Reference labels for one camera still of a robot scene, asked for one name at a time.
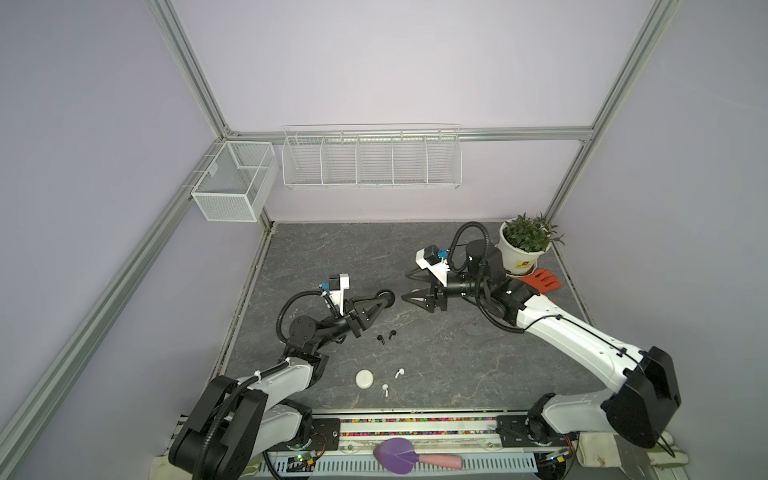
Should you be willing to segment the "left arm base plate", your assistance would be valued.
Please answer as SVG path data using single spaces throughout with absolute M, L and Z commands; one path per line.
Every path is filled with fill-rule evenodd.
M 300 427 L 294 439 L 286 443 L 288 450 L 336 451 L 341 440 L 341 420 L 336 417 L 313 418 Z

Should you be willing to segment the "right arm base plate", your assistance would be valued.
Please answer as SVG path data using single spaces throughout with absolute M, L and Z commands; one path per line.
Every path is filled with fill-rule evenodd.
M 501 445 L 513 447 L 575 447 L 577 433 L 556 433 L 542 421 L 530 420 L 527 415 L 499 415 L 496 417 L 496 429 Z

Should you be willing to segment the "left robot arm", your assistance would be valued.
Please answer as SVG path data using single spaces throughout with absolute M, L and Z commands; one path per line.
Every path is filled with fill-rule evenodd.
M 279 444 L 306 445 L 312 410 L 292 395 L 322 377 L 322 347 L 361 336 L 395 300 L 388 289 L 345 300 L 323 289 L 290 297 L 276 320 L 284 345 L 277 364 L 241 379 L 211 380 L 175 437 L 169 463 L 194 479 L 237 479 L 256 455 Z

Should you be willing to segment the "black earbud charging case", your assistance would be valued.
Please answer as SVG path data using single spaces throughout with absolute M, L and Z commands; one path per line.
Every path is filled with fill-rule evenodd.
M 376 298 L 383 299 L 385 301 L 385 307 L 390 308 L 395 303 L 396 295 L 393 291 L 389 289 L 383 289 L 376 293 Z

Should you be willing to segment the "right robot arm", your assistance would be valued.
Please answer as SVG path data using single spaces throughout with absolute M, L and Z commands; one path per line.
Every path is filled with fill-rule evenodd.
M 613 338 L 563 310 L 542 290 L 508 276 L 501 251 L 479 222 L 461 225 L 446 249 L 418 250 L 415 262 L 408 278 L 428 286 L 402 300 L 433 313 L 446 310 L 449 299 L 461 298 L 494 327 L 548 342 L 603 383 L 592 393 L 542 395 L 514 428 L 517 436 L 546 446 L 568 434 L 613 433 L 645 449 L 665 445 L 663 433 L 682 403 L 667 352 Z

